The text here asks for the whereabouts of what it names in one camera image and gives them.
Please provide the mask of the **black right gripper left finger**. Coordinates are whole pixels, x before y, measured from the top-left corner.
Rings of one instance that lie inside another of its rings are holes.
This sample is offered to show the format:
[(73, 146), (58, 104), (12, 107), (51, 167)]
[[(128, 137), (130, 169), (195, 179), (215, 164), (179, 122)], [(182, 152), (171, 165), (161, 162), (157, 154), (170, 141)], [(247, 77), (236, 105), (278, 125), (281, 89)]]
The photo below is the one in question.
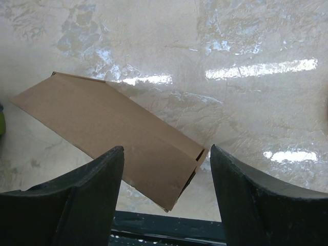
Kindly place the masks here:
[(124, 162), (116, 146), (55, 179), (1, 193), (1, 245), (108, 245)]

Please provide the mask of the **brown cardboard box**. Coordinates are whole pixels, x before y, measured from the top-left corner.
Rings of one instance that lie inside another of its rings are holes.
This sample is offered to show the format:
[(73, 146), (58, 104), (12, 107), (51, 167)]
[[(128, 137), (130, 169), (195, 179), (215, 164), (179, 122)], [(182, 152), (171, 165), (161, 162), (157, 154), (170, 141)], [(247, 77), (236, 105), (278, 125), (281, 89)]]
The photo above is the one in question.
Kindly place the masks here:
[(92, 158), (122, 146), (123, 180), (165, 211), (208, 153), (103, 80), (53, 72), (12, 102)]

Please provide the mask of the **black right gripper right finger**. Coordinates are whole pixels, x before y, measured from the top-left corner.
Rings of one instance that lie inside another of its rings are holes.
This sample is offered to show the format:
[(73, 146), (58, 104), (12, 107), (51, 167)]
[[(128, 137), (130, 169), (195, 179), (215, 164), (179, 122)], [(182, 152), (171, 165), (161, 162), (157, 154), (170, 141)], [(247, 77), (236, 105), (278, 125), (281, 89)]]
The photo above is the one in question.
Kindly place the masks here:
[(212, 145), (227, 245), (327, 245), (327, 193), (266, 174)]

